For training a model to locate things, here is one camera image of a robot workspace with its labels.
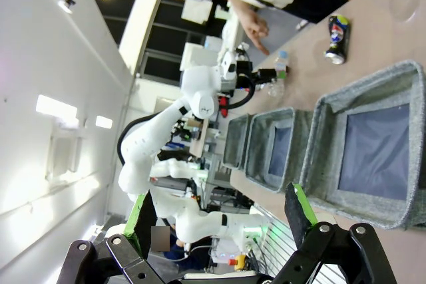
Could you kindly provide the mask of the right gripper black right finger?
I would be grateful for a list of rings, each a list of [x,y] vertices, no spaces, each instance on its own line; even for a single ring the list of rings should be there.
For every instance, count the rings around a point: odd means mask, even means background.
[[[313,283],[323,265],[336,265],[346,283],[396,283],[396,277],[374,227],[357,223],[343,229],[319,221],[302,187],[290,183],[284,212],[296,250],[273,283]]]

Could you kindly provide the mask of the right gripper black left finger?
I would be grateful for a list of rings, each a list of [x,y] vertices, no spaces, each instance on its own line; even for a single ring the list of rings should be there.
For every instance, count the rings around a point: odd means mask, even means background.
[[[147,261],[156,222],[151,194],[140,195],[124,230],[98,244],[81,239],[70,244],[57,283],[107,283],[118,275],[128,283],[159,283]]]

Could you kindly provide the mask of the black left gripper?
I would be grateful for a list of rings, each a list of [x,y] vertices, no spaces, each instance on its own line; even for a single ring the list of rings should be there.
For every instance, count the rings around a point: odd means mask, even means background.
[[[249,88],[249,80],[255,85],[272,82],[276,79],[285,79],[288,74],[287,66],[277,66],[275,69],[253,69],[252,62],[238,61],[236,63],[236,88]]]

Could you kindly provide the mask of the person's right hand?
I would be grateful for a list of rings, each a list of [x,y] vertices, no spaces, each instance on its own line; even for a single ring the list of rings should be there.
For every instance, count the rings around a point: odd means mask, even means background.
[[[262,40],[269,35],[268,24],[263,18],[256,13],[250,15],[248,22],[244,25],[244,30],[257,49],[265,55],[270,54],[269,50],[262,43]]]

